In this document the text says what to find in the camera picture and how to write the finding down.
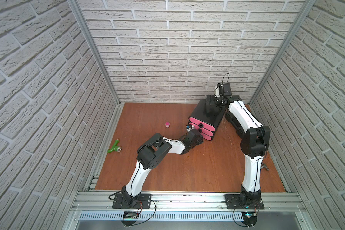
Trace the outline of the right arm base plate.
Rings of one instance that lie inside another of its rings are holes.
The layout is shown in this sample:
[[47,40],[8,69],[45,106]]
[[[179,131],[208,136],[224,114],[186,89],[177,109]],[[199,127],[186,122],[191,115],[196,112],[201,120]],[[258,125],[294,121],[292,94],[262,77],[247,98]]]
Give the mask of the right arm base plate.
[[242,194],[225,194],[225,202],[227,209],[255,209],[262,210],[264,209],[264,204],[261,199],[249,199],[244,198]]

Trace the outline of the black plastic tool case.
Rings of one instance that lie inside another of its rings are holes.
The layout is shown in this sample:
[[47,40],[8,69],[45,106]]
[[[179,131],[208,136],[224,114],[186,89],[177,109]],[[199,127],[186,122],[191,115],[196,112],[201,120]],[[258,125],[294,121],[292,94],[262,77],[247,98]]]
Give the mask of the black plastic tool case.
[[248,132],[248,124],[243,117],[237,118],[233,113],[227,111],[225,118],[230,124],[233,125],[236,133],[241,139],[248,139],[250,137],[250,132]]

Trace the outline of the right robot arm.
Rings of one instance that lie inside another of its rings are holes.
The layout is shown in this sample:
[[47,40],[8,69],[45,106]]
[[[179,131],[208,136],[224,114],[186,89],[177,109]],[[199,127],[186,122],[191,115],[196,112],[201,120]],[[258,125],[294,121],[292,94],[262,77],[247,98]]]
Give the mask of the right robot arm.
[[259,202],[261,164],[269,147],[270,128],[262,125],[237,95],[223,98],[208,95],[206,105],[226,107],[225,118],[242,139],[240,147],[245,157],[245,170],[238,198],[240,204],[245,206]]

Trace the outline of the aluminium front rail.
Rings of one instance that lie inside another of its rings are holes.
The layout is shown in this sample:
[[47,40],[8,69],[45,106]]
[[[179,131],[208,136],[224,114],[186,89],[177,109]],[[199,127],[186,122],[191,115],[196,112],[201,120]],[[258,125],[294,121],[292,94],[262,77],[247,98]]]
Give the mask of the aluminium front rail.
[[[92,190],[79,192],[71,210],[76,211],[114,211],[113,201],[108,199],[111,191]],[[217,211],[227,210],[231,205],[225,198],[225,193],[212,192],[159,192],[148,191],[151,194],[149,211],[157,206],[158,211]],[[306,212],[306,207],[297,193],[263,193],[262,202],[256,202],[252,209],[234,205],[240,211],[263,212]]]

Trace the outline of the right controller box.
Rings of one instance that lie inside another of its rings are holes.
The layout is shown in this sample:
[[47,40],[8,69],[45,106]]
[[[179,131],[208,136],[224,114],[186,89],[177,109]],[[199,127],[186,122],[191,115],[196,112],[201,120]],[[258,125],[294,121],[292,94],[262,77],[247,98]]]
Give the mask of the right controller box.
[[256,225],[257,215],[255,213],[242,212],[242,223],[247,226]]

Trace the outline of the green flashlight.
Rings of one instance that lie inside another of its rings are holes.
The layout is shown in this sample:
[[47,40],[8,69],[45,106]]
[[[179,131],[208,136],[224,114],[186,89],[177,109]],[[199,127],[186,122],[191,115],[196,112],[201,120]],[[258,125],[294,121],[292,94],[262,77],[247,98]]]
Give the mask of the green flashlight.
[[122,147],[118,145],[119,142],[120,142],[120,139],[116,139],[115,142],[114,142],[114,144],[112,145],[112,147],[107,151],[107,153],[111,153],[111,152],[121,152]]

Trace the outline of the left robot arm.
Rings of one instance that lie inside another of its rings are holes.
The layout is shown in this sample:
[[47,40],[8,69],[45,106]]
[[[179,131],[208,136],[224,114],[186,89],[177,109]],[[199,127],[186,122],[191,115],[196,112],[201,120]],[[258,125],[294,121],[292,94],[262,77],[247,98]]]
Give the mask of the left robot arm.
[[129,182],[121,190],[123,199],[129,206],[134,206],[150,171],[156,168],[168,153],[186,154],[202,143],[203,136],[196,129],[188,131],[176,140],[163,137],[160,133],[153,135],[137,150],[136,168]]

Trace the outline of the controller box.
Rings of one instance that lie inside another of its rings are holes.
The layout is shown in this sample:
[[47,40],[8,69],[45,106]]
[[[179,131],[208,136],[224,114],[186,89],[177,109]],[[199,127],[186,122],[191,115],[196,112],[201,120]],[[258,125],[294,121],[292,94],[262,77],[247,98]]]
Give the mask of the controller box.
[[247,226],[256,225],[257,215],[255,213],[242,212],[242,223]]
[[138,212],[125,211],[123,213],[123,219],[138,219],[138,218],[139,218]]

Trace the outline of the black handled hammer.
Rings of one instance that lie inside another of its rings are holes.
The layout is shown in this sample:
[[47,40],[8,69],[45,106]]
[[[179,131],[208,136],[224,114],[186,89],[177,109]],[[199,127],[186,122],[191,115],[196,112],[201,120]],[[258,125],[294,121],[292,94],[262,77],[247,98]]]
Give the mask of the black handled hammer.
[[261,169],[265,169],[266,171],[269,171],[269,167],[265,163],[261,163]]

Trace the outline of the pink top drawer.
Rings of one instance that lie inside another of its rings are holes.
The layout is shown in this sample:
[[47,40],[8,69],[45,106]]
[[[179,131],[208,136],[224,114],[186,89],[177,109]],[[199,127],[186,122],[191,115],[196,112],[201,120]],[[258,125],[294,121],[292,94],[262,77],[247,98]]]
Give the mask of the pink top drawer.
[[208,124],[208,123],[206,123],[204,121],[201,121],[199,119],[196,119],[194,117],[190,117],[189,121],[194,123],[194,124],[196,124],[196,125],[198,125],[200,128],[207,129],[207,130],[209,130],[211,132],[216,131],[216,127],[215,126],[212,126],[212,125],[210,125],[210,124]]

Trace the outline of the left controller box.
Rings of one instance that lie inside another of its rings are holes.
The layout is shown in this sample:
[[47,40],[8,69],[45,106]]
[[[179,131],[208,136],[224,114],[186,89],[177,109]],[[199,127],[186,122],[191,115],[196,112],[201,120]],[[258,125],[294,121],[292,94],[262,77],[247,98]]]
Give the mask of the left controller box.
[[138,212],[125,211],[123,213],[123,219],[138,219],[138,218],[139,218]]

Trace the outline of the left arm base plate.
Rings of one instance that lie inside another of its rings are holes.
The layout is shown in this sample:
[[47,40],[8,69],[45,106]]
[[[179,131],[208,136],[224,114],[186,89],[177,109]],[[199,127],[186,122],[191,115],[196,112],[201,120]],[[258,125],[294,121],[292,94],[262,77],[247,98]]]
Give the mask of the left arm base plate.
[[122,194],[116,194],[113,198],[114,209],[150,209],[152,194],[142,193],[134,198],[125,198]]

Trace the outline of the black drawer cabinet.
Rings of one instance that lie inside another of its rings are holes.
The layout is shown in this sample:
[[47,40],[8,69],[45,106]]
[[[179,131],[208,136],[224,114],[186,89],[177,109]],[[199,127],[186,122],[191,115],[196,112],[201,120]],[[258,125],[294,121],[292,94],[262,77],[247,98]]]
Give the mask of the black drawer cabinet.
[[205,100],[202,99],[199,101],[199,103],[195,107],[194,111],[189,116],[189,118],[194,117],[194,118],[199,119],[201,121],[204,121],[204,122],[206,122],[212,126],[215,126],[216,129],[218,129],[218,127],[221,123],[221,120],[224,117],[224,114],[225,114],[225,111],[221,111],[219,113],[207,114],[205,112]]

